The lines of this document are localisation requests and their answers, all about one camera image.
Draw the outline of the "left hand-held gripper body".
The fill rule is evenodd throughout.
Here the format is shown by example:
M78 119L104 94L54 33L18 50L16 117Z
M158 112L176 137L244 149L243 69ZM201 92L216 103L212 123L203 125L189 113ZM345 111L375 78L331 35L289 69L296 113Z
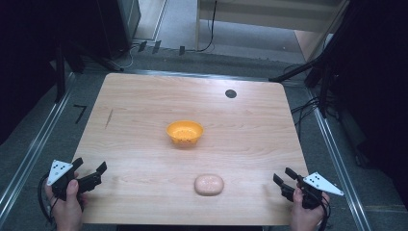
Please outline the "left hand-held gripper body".
M72 171L71 168L72 163L58 160L55 160L50 167L47 185L52 187L53 194L61 200L66 200L67 185L75 178L75 171ZM78 179L77 182L79 184L78 193L90 192L102 183L102 175L98 175L95 171Z

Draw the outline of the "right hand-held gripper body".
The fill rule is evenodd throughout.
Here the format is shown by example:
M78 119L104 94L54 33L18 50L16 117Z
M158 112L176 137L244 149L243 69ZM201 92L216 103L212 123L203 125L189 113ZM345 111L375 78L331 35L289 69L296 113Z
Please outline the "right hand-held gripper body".
M314 172L308 176L298 174L297 186L303 192L302 207L304 209L315 209L322 201L322 193L333 193L336 195L344 195L336 185L329 182L318 172Z

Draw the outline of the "person's right hand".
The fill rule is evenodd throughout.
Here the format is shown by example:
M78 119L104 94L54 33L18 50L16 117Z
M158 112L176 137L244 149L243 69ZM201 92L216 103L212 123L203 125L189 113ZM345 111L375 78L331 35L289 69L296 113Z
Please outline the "person's right hand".
M293 206L291 210L291 231L315 231L324 218L324 210L319 206L313 210L302 207L303 192L295 189L293 192Z

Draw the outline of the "person's left hand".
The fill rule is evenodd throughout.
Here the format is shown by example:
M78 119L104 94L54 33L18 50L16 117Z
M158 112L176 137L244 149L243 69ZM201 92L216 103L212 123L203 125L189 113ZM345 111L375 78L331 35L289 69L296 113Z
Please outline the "person's left hand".
M51 215L56 222L57 231L81 231L83 226L83 211L77 199L78 182L71 180L66 188L66 201L58 200L52 192L52 187L45 185L44 190L49 202L54 206Z

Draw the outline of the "pale pink bread bun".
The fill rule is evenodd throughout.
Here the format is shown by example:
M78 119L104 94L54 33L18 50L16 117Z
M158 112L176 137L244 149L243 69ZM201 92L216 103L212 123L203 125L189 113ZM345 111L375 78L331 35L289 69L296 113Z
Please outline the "pale pink bread bun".
M218 175L199 175L194 180L194 190L199 195L215 196L222 193L223 189L224 181Z

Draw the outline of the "black metal stand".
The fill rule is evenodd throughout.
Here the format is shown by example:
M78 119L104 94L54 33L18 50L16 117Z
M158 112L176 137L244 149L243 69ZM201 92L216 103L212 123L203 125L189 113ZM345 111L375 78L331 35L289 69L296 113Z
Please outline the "black metal stand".
M328 90L330 86L330 79L335 76L334 60L332 58L332 51L327 48L323 50L315 59L303 64L295 69L284 73L278 77L272 77L268 80L272 83L281 83L291 79L295 75L309 70L309 74L304 80L306 88L314 88L320 83L320 90L318 96L318 109L324 118L327 118L328 108Z
M108 63L101 57L87 50L84 46L78 42L72 40L57 39L55 41L55 53L56 53L56 87L57 95L55 102L60 103L65 95L65 63L71 67L74 72L82 72L85 68L82 55L88 56L93 61L104 66L106 69L113 72L123 72L123 67L115 67L113 64Z

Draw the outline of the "orange plastic strainer bowl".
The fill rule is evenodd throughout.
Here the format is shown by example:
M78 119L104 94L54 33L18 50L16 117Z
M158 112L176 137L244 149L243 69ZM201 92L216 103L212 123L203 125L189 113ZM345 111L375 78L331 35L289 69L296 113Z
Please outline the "orange plastic strainer bowl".
M166 127L166 133L173 145L193 147L204 133L203 126L192 120L173 121Z

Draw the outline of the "black curtain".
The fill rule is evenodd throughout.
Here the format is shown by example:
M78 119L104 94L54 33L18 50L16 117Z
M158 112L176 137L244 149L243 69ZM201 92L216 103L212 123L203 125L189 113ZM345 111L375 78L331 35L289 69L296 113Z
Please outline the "black curtain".
M0 145L56 86L57 39L90 0L0 0Z
M381 169L408 209L408 0L350 0L326 48L337 95L364 139L364 166Z

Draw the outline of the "black cabinet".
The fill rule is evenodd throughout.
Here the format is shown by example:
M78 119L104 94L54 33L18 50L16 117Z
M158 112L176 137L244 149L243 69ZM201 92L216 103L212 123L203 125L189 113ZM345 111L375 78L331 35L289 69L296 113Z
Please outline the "black cabinet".
M128 51L138 29L139 0L97 0L102 22L101 56L112 59Z

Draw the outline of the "metal floor rail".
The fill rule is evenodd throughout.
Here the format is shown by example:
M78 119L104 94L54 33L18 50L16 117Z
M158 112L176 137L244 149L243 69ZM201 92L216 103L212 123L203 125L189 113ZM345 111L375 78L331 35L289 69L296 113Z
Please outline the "metal floor rail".
M64 107L75 86L77 75L70 72L65 80L66 90L60 102L54 98L55 88L47 92L17 126L16 130L0 145L0 230L21 198L27 180L34 168L42 175L49 170L50 161L38 164L42 150L60 120Z
M306 164L311 172L318 172L337 185L343 196L330 193L331 218L329 231L374 231L363 206L361 196L354 185L351 173L330 120L318 109L317 95L306 90L312 103L308 115L301 122L301 143L304 145Z

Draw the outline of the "white furniture frame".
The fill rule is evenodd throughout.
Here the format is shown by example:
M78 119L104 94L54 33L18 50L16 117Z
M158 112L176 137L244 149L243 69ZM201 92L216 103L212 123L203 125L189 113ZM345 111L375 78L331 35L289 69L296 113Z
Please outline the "white furniture frame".
M349 0L196 0L197 17L295 31L305 59L336 31Z

